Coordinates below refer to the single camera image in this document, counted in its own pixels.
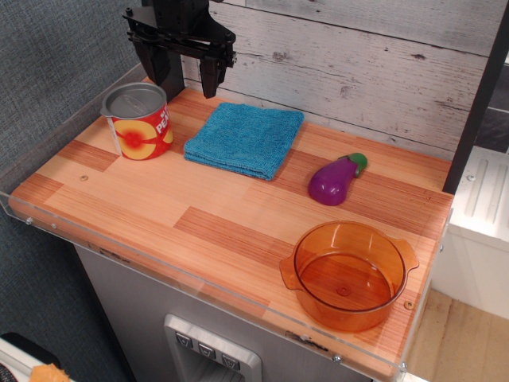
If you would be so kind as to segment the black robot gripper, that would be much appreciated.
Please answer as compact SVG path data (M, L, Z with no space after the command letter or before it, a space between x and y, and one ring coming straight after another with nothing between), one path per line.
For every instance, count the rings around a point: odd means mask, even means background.
M171 71L168 52L200 59L200 78L206 99L216 96L226 68L235 63L235 34L214 20L208 1L144 1L122 15L146 75L162 85Z

